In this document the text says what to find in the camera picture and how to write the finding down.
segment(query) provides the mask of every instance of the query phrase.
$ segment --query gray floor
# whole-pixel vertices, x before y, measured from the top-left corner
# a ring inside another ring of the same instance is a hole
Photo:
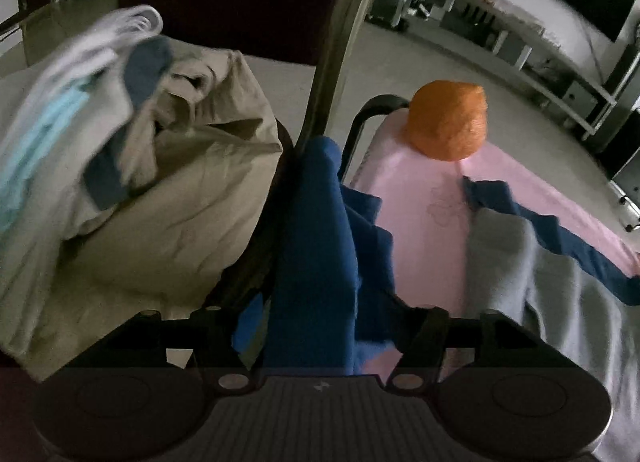
[[[68,6],[55,16],[31,22],[27,42],[20,44],[24,48],[14,48],[0,58],[0,77],[24,67],[25,56],[30,63],[44,57],[65,37],[84,29],[102,12],[108,12],[112,2],[92,0],[87,5],[67,2]],[[302,127],[314,69],[250,56],[247,60],[276,116],[295,139]],[[416,36],[364,24],[348,63],[344,93],[328,134],[340,146],[344,145],[351,121],[364,102],[381,93],[411,98],[420,86],[435,79],[482,85],[489,103],[489,140],[640,251],[640,231],[629,235],[621,223],[621,219],[629,223],[635,218],[616,204],[616,195],[604,174],[574,138],[499,80]],[[367,125],[353,162],[356,166],[380,122],[373,119]]]

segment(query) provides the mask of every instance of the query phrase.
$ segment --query pink fabric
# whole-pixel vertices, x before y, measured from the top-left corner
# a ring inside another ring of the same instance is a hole
[[[463,311],[470,210],[461,179],[504,180],[520,205],[555,215],[626,275],[640,274],[636,253],[602,223],[545,181],[485,143],[460,162],[432,160],[402,141],[407,110],[390,114],[376,132],[351,187],[382,198],[377,225],[394,237],[396,293],[412,306]],[[386,380],[400,353],[389,350],[366,365]]]

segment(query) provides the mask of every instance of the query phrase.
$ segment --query white wall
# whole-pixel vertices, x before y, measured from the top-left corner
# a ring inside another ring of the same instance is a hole
[[[507,1],[539,19],[546,30],[553,34],[552,39],[560,44],[565,55],[574,61],[583,73],[596,80],[598,80],[598,73],[585,28],[591,37],[594,53],[606,78],[616,66],[626,44],[633,41],[634,29],[640,20],[640,0],[636,0],[618,40],[611,42],[587,21],[582,20],[581,23],[579,14],[561,0]]]
[[[18,0],[0,0],[0,22],[10,18],[18,12]],[[22,31],[10,35],[7,39],[0,42],[0,55],[4,54],[9,48],[14,47],[22,41]]]

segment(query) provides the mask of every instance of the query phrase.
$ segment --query khaki fabric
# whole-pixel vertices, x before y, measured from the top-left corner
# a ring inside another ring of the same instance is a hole
[[[282,152],[268,101],[238,52],[172,45],[179,59],[118,164],[144,191],[67,244],[18,359],[37,379],[144,309],[187,317],[254,231]],[[155,136],[154,122],[165,128]]]

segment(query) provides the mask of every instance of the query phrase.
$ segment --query metal leg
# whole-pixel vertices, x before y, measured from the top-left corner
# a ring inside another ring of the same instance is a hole
[[[408,100],[400,96],[390,94],[375,96],[362,106],[362,109],[358,112],[355,119],[353,119],[353,124],[351,124],[349,136],[347,137],[347,142],[344,145],[344,150],[342,152],[342,164],[340,164],[340,171],[338,171],[338,178],[340,178],[340,181],[344,180],[344,176],[349,169],[351,159],[353,159],[353,153],[356,150],[356,146],[360,140],[360,135],[362,134],[362,129],[364,128],[365,123],[371,117],[375,117],[376,115],[388,115],[389,113],[396,111],[396,109],[407,108],[408,106]]]

